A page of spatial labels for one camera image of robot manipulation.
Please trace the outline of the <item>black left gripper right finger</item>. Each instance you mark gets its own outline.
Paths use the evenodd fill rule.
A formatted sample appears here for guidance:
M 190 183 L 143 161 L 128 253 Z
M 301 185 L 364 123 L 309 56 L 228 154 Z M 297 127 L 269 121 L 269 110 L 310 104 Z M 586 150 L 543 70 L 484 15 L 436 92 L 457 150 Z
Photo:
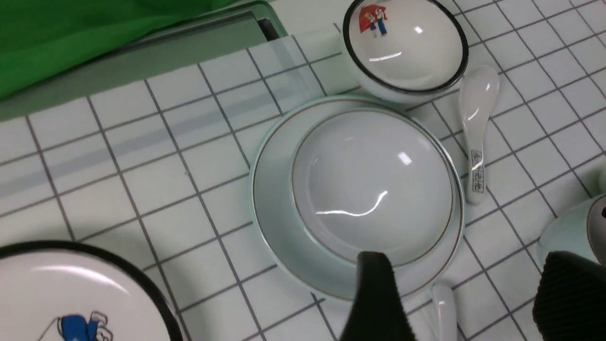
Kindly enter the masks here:
M 552 251 L 532 310 L 544 341 L 606 339 L 606 268 L 568 251 Z

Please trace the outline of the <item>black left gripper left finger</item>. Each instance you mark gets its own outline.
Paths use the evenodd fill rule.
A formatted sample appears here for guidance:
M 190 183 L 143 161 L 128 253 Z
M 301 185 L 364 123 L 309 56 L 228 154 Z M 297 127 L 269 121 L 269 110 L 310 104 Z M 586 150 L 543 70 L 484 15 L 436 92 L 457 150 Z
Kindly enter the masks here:
M 415 341 L 392 264 L 380 252 L 362 251 L 356 265 L 356 294 L 340 341 Z

